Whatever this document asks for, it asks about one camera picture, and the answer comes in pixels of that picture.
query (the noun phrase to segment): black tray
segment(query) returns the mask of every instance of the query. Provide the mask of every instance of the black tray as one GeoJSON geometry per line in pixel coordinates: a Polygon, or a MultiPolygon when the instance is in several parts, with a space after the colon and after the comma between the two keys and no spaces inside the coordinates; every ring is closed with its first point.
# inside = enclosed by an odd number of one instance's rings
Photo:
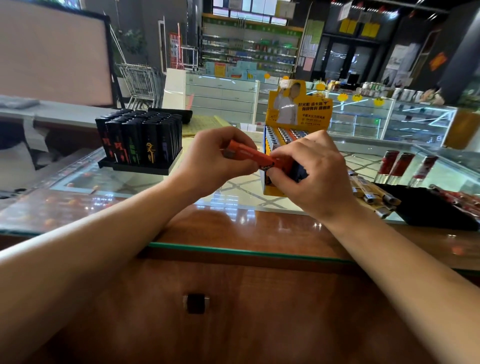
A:
{"type": "Polygon", "coordinates": [[[478,231],[478,222],[426,188],[377,185],[400,199],[396,213],[408,224],[432,228],[478,231]]]}
{"type": "Polygon", "coordinates": [[[181,154],[181,149],[180,152],[177,154],[173,162],[171,163],[158,163],[155,167],[145,167],[145,166],[131,166],[128,164],[119,164],[117,162],[111,162],[107,160],[107,157],[103,158],[98,162],[98,166],[100,168],[103,167],[110,167],[113,168],[113,170],[119,170],[122,172],[135,172],[135,173],[146,173],[146,174],[157,174],[160,176],[168,176],[170,172],[172,172],[172,168],[177,162],[177,159],[179,155],[181,154]]]}
{"type": "Polygon", "coordinates": [[[148,111],[168,112],[170,114],[181,115],[181,123],[188,124],[193,116],[192,110],[177,110],[177,109],[156,109],[148,108],[148,111]]]}

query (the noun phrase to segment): white cabinet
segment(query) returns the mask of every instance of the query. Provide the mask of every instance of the white cabinet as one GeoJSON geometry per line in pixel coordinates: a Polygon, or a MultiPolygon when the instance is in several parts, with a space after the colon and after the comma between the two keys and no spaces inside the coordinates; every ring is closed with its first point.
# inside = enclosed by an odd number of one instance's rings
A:
{"type": "Polygon", "coordinates": [[[230,123],[255,123],[259,81],[187,74],[185,106],[197,115],[219,116],[230,123]]]}

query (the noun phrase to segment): man in white shirt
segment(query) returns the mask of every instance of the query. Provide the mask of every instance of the man in white shirt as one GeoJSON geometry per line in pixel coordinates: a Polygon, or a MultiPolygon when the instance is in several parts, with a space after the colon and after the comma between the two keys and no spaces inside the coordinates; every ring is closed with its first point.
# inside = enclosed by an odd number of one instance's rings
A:
{"type": "Polygon", "coordinates": [[[300,94],[300,83],[294,83],[290,88],[288,97],[283,96],[285,89],[281,89],[274,102],[274,109],[279,111],[277,123],[297,125],[297,113],[299,106],[293,99],[300,94]]]}

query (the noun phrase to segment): person's right hand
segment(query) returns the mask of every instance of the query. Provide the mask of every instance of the person's right hand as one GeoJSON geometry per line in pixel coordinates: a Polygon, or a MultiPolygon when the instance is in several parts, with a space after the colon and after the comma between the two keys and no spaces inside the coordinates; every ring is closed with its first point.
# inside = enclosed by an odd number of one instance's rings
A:
{"type": "Polygon", "coordinates": [[[278,168],[269,169],[268,176],[310,216],[327,223],[360,206],[352,193],[345,159],[325,130],[309,134],[271,153],[272,157],[285,155],[301,164],[308,177],[296,183],[278,168]]]}

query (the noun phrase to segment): hand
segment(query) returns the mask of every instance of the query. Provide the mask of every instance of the hand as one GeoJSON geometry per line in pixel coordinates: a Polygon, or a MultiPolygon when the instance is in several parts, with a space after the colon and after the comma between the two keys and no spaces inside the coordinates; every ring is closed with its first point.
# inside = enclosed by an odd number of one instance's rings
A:
{"type": "Polygon", "coordinates": [[[223,157],[222,149],[228,146],[231,139],[257,149],[247,134],[233,126],[201,131],[195,136],[175,172],[175,180],[191,183],[196,197],[201,198],[212,194],[232,178],[255,173],[258,164],[254,161],[223,157]]]}
{"type": "Polygon", "coordinates": [[[278,168],[268,170],[272,182],[293,203],[322,223],[359,207],[352,194],[345,160],[325,130],[281,146],[271,156],[291,156],[307,171],[299,183],[278,168]]]}

